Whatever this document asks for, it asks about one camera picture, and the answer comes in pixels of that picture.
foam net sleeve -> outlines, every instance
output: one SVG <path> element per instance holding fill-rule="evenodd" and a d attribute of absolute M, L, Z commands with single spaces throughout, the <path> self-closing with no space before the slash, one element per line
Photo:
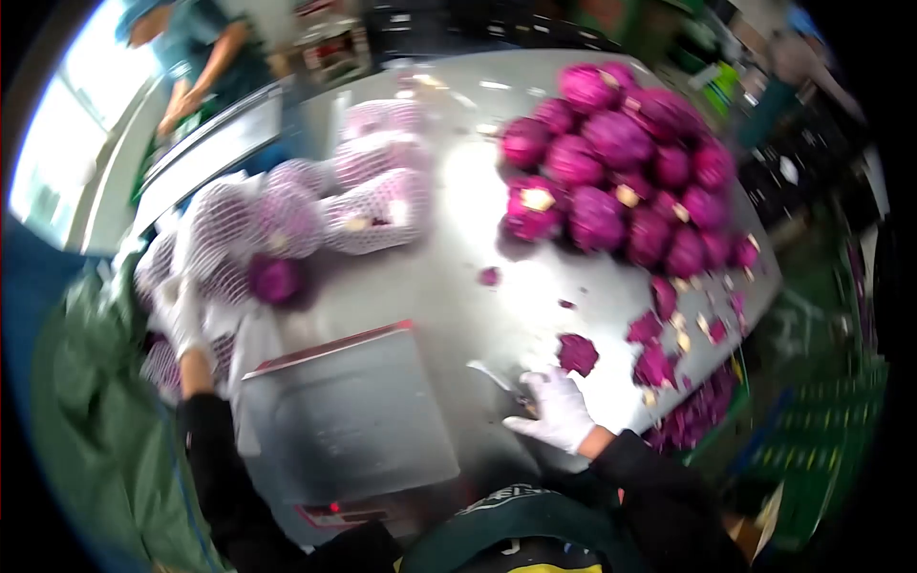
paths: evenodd
<path fill-rule="evenodd" d="M 430 184 L 421 171 L 395 169 L 321 202 L 329 248 L 362 255 L 410 243 L 429 223 Z"/>
<path fill-rule="evenodd" d="M 430 163 L 424 140 L 405 131 L 381 131 L 342 143 L 331 160 L 335 179 L 342 189 L 353 189 L 399 167 L 429 171 Z"/>
<path fill-rule="evenodd" d="M 174 250 L 175 230 L 160 233 L 149 244 L 147 252 L 140 257 L 134 268 L 134 289 L 140 305 L 148 311 L 153 308 L 153 293 L 171 276 Z"/>
<path fill-rule="evenodd" d="M 347 110 L 339 136 L 341 141 L 350 141 L 378 131 L 420 134 L 426 131 L 426 125 L 426 110 L 414 100 L 371 100 Z"/>
<path fill-rule="evenodd" d="M 301 259 L 322 243 L 323 222 L 313 173 L 282 163 L 268 173 L 255 206 L 260 249 L 273 257 Z"/>
<path fill-rule="evenodd" d="M 244 183 L 216 180 L 197 192 L 179 222 L 172 273 L 207 278 L 234 243 L 254 243 L 255 209 Z"/>

gloved hand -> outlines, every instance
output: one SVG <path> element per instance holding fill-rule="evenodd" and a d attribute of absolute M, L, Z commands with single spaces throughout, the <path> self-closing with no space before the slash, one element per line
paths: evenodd
<path fill-rule="evenodd" d="M 194 282 L 178 276 L 170 277 L 156 290 L 154 304 L 176 360 L 181 360 L 185 352 L 196 348 L 207 357 L 213 371 L 216 360 L 204 336 L 204 308 Z"/>
<path fill-rule="evenodd" d="M 595 427 L 576 382 L 558 368 L 546 373 L 526 372 L 519 377 L 519 381 L 532 389 L 540 418 L 530 420 L 510 416 L 503 420 L 503 425 L 519 434 L 576 454 L 582 441 Z"/>

